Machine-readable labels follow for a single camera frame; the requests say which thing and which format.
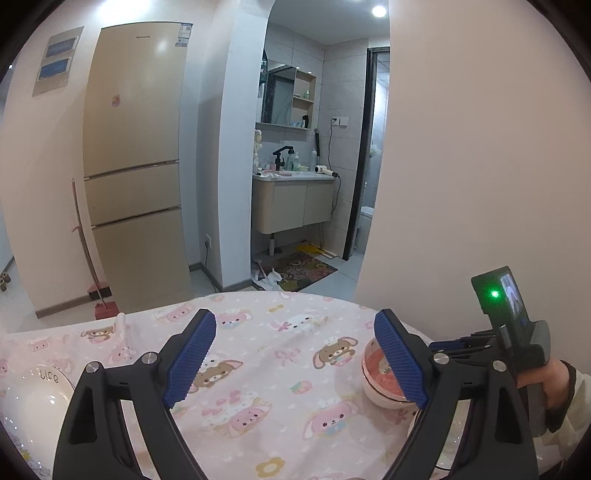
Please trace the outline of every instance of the toilet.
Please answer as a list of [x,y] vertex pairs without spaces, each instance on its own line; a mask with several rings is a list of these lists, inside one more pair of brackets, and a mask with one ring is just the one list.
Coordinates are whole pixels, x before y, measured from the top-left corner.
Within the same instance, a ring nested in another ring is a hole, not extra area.
[[359,223],[357,227],[357,237],[355,238],[355,247],[359,253],[365,253],[368,244],[369,229],[371,229],[371,220],[374,218],[373,207],[361,207]]

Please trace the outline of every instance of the bath mat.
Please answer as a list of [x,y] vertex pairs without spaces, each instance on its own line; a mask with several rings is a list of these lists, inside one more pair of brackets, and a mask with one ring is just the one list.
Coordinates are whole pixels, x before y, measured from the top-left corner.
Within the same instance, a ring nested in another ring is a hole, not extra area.
[[300,291],[337,271],[335,267],[331,267],[305,252],[294,252],[286,257],[278,258],[270,264],[263,265],[267,274],[272,268],[275,268],[275,271],[281,275],[282,280],[278,282],[278,285],[284,291]]

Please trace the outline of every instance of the power cord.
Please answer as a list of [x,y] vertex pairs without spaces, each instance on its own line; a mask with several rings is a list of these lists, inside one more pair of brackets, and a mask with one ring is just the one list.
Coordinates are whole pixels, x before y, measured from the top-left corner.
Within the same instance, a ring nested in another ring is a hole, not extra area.
[[[209,257],[209,244],[208,244],[207,242],[205,242],[205,268],[206,268],[206,269],[207,269],[207,258],[208,258],[208,257]],[[218,292],[217,292],[217,288],[216,288],[216,286],[213,284],[213,282],[212,282],[212,281],[210,281],[209,283],[210,283],[210,284],[212,284],[213,291],[214,291],[215,293],[218,293]]]
[[[333,132],[333,119],[331,118],[330,119],[330,137],[329,137],[328,156],[326,157],[326,162],[329,165],[329,170],[332,170],[332,166],[330,165],[330,143],[332,142],[332,132]],[[337,173],[336,177],[339,179],[339,189],[336,191],[336,200],[332,206],[332,210],[330,211],[331,215],[335,212],[336,207],[339,204],[339,193],[340,193],[341,180],[340,180],[340,175],[338,173]]]

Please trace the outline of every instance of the bowl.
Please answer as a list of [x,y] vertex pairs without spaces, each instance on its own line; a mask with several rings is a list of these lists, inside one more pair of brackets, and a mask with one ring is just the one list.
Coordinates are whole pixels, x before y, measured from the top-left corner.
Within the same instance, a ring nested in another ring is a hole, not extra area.
[[[468,417],[468,411],[470,409],[470,400],[460,400],[456,405],[456,412],[453,415],[452,425],[449,428],[447,439],[443,444],[443,449],[435,465],[435,469],[438,471],[447,472],[452,469],[453,461],[456,458],[457,451],[460,447],[460,441],[464,433],[464,427],[466,425],[466,419]],[[411,421],[408,427],[407,438],[412,432],[415,422],[421,416],[419,411]]]
[[363,391],[378,407],[395,410],[414,405],[404,396],[384,352],[375,338],[365,346],[361,368],[363,371]]
[[19,453],[40,478],[50,478],[57,441],[74,393],[53,367],[37,365],[10,380],[2,423]]

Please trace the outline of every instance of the ceiling light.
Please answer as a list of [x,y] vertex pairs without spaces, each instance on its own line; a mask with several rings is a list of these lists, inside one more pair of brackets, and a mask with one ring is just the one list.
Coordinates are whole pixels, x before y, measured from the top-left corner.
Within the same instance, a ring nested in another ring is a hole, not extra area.
[[371,11],[371,13],[373,13],[374,16],[376,16],[378,18],[382,18],[382,17],[386,16],[388,11],[382,5],[378,5],[377,7],[374,7],[374,9]]

